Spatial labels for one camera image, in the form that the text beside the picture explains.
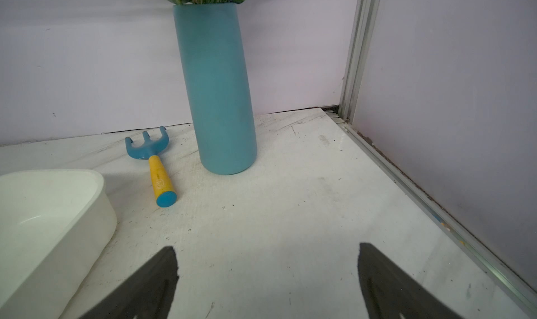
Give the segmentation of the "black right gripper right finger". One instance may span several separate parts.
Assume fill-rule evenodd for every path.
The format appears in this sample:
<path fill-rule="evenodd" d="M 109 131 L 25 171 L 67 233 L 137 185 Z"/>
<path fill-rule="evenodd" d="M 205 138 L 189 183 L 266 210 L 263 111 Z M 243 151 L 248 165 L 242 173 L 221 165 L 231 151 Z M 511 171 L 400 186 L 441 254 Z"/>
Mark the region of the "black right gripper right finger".
<path fill-rule="evenodd" d="M 460 318 L 371 243 L 359 245 L 357 272 L 370 318 Z"/>

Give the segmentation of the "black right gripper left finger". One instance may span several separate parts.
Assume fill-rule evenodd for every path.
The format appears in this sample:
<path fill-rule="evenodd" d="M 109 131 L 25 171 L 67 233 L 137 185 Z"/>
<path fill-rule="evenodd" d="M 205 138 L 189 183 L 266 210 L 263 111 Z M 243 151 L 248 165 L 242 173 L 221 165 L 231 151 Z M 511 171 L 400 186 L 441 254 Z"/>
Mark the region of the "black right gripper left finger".
<path fill-rule="evenodd" d="M 151 257 L 83 318 L 167 318 L 179 281 L 173 247 Z"/>

